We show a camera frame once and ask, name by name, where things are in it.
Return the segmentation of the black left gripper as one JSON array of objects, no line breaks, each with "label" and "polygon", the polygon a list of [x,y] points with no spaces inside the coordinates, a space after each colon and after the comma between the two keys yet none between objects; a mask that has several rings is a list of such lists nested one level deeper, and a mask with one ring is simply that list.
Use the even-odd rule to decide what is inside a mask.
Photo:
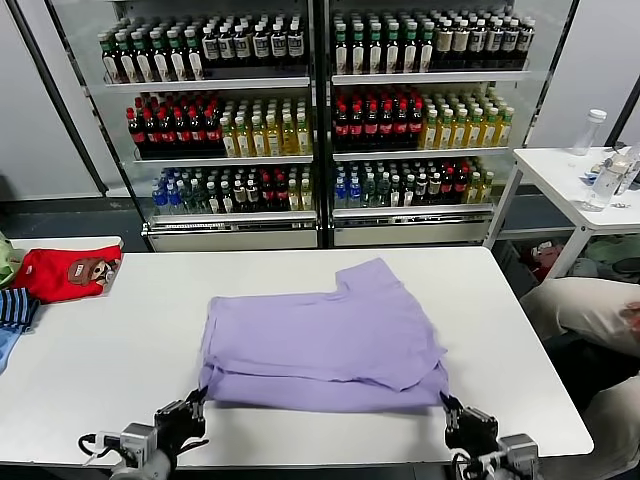
[{"label": "black left gripper", "polygon": [[195,389],[185,399],[172,401],[156,411],[157,447],[167,456],[178,457],[207,444],[205,401]]}]

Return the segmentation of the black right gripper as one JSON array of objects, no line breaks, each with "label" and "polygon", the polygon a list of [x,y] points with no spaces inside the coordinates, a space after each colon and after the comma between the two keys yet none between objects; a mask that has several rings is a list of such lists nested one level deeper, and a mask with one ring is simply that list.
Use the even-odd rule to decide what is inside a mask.
[{"label": "black right gripper", "polygon": [[450,394],[439,393],[446,419],[446,446],[466,453],[492,453],[499,449],[498,422],[476,407],[465,406]]}]

